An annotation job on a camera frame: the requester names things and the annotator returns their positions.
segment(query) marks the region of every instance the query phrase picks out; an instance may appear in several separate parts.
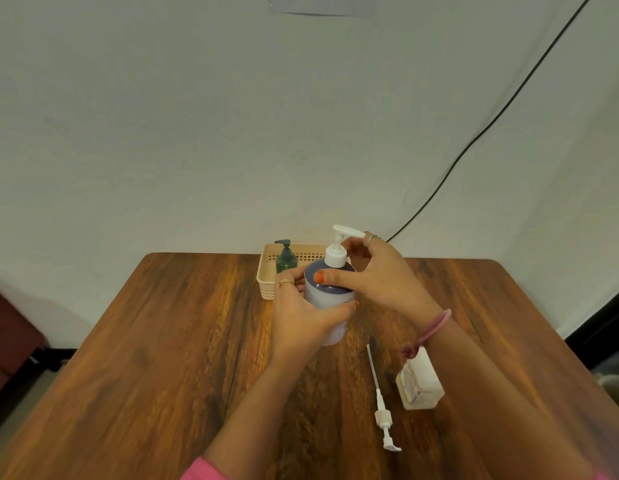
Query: wood grain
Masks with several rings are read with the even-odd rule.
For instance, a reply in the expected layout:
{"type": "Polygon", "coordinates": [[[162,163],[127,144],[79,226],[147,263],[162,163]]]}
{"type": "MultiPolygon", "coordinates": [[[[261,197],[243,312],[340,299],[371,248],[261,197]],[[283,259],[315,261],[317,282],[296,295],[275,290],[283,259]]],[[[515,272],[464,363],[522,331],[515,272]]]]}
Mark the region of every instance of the wood grain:
{"type": "MultiPolygon", "coordinates": [[[[619,477],[619,409],[507,272],[407,261],[520,391],[619,477]]],[[[272,303],[257,266],[255,255],[145,257],[13,439],[0,479],[178,478],[266,366],[272,303]]],[[[434,410],[402,408],[396,351],[413,333],[362,299],[345,338],[301,376],[266,477],[489,478],[447,396],[434,410]],[[398,454],[382,449],[373,419],[370,340],[398,454]]]]}

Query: wire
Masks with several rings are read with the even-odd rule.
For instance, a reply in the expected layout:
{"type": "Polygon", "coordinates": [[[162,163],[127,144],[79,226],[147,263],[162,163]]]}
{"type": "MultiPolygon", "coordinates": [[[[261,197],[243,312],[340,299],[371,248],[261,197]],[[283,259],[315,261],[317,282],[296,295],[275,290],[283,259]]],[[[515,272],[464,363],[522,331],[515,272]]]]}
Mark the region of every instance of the wire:
{"type": "Polygon", "coordinates": [[[438,193],[438,191],[441,189],[442,185],[445,183],[445,180],[447,180],[447,177],[449,177],[449,174],[451,173],[452,170],[454,170],[454,167],[456,166],[456,164],[458,163],[458,161],[460,161],[461,158],[463,158],[463,155],[472,147],[472,145],[474,143],[476,143],[481,136],[483,136],[488,129],[490,129],[495,122],[498,121],[498,118],[501,117],[501,115],[507,110],[507,108],[510,106],[510,104],[512,104],[512,101],[514,99],[516,99],[516,96],[518,96],[518,94],[521,92],[522,88],[525,87],[525,84],[527,84],[527,81],[529,81],[529,79],[531,78],[532,75],[534,75],[534,72],[536,72],[536,69],[538,69],[538,66],[542,64],[542,62],[545,60],[545,57],[548,55],[548,53],[550,53],[550,51],[554,48],[554,46],[556,45],[556,42],[558,42],[560,40],[560,38],[563,36],[563,34],[565,33],[565,31],[569,28],[569,26],[572,24],[572,22],[576,19],[576,17],[578,16],[578,14],[583,10],[583,8],[585,8],[585,6],[587,5],[587,3],[589,3],[589,0],[585,0],[583,3],[581,3],[581,5],[578,7],[578,10],[576,10],[576,12],[572,15],[572,17],[569,19],[569,21],[567,22],[567,24],[565,24],[565,26],[563,27],[563,29],[558,33],[558,35],[556,36],[556,38],[554,39],[554,41],[550,44],[550,46],[546,49],[545,53],[541,56],[541,58],[539,58],[538,62],[536,62],[536,65],[534,65],[533,69],[529,72],[529,74],[527,74],[527,77],[525,78],[525,80],[522,81],[522,84],[518,87],[518,89],[516,89],[516,92],[513,94],[512,97],[509,98],[509,101],[507,102],[507,104],[505,104],[505,106],[503,106],[503,109],[501,109],[500,112],[498,112],[498,114],[496,115],[496,117],[490,121],[490,123],[480,132],[478,133],[478,135],[476,135],[474,137],[474,139],[472,141],[469,142],[469,144],[465,147],[465,149],[460,153],[460,155],[458,155],[456,157],[456,160],[453,161],[453,163],[451,164],[451,166],[449,167],[449,169],[447,170],[447,172],[445,173],[445,176],[442,177],[441,183],[438,184],[438,186],[436,187],[436,190],[434,190],[434,192],[429,196],[429,198],[427,199],[427,201],[421,206],[420,209],[418,209],[418,211],[416,212],[416,214],[414,214],[409,221],[407,221],[405,223],[405,225],[403,225],[400,229],[398,229],[398,231],[396,231],[396,233],[394,233],[394,235],[392,237],[390,237],[386,242],[391,241],[392,239],[394,239],[398,234],[401,233],[401,231],[409,226],[411,224],[411,222],[416,219],[418,217],[418,214],[420,214],[421,212],[423,212],[423,209],[425,209],[427,207],[427,204],[429,204],[432,199],[434,198],[434,196],[438,193]]]}

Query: floor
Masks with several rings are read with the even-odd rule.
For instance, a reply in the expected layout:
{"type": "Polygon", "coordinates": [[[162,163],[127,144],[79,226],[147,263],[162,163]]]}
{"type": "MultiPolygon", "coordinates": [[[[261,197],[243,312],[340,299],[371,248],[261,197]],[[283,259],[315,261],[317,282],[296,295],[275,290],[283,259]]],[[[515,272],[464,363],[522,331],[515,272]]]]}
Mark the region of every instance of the floor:
{"type": "Polygon", "coordinates": [[[0,392],[0,455],[58,375],[26,368],[0,392]]]}

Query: green bottle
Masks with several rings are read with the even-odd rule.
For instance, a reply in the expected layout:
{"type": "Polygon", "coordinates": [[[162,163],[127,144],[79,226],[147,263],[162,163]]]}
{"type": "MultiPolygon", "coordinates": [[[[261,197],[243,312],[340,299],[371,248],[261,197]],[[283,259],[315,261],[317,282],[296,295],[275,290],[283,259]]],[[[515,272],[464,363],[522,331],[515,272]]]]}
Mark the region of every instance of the green bottle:
{"type": "Polygon", "coordinates": [[[299,260],[290,249],[290,240],[281,239],[281,241],[274,242],[276,244],[283,245],[283,252],[276,257],[276,273],[280,273],[283,269],[291,269],[292,267],[297,267],[299,265],[299,260]]]}

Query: basket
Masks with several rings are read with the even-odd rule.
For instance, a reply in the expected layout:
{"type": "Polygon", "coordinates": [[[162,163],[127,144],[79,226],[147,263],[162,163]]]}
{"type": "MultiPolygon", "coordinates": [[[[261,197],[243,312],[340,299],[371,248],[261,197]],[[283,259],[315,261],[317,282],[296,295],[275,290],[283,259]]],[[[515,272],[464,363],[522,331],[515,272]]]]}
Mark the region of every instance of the basket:
{"type": "MultiPolygon", "coordinates": [[[[290,244],[292,253],[299,260],[299,266],[305,266],[325,257],[329,244],[290,244]]],[[[258,263],[257,281],[263,299],[274,299],[274,280],[276,279],[276,258],[283,250],[282,244],[266,244],[258,263]]]]}

